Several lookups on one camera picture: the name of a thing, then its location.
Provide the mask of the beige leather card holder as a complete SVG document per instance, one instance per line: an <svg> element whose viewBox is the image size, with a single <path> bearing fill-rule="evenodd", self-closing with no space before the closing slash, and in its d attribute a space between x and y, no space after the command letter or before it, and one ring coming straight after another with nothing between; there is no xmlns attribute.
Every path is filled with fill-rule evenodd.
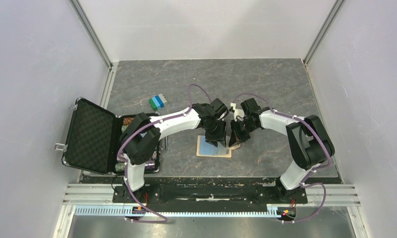
<svg viewBox="0 0 397 238"><path fill-rule="evenodd" d="M231 158L232 151L239 147L240 144L232 147L223 147L220 143L218 143L218 146L214 146L205 141L204 135L199 135L197 139L196 155L198 157Z"/></svg>

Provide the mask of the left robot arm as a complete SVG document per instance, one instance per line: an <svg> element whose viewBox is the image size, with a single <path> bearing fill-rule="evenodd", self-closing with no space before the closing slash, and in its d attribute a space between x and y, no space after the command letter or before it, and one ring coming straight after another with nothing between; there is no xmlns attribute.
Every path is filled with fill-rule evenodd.
<svg viewBox="0 0 397 238"><path fill-rule="evenodd" d="M132 202L144 196L145 163L151 159L158 142L172 134L201 128L205 141L215 147L226 146L229 110L223 102L214 100L210 104L192 104L189 107L165 116L149 117L145 113L136 115L121 136L121 147L117 156L125 164L125 196Z"/></svg>

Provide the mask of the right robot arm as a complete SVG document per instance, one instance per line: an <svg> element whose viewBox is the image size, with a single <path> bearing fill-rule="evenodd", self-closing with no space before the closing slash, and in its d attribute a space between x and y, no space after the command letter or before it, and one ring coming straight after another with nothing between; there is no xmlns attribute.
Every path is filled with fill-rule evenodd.
<svg viewBox="0 0 397 238"><path fill-rule="evenodd" d="M305 188L311 174L332 164L334 146L318 116L297 117L269 108L245 112L241 119L231 121L228 145L247 141L258 128L276 131L288 139L293 161L276 180L274 194L280 202L288 202L298 187Z"/></svg>

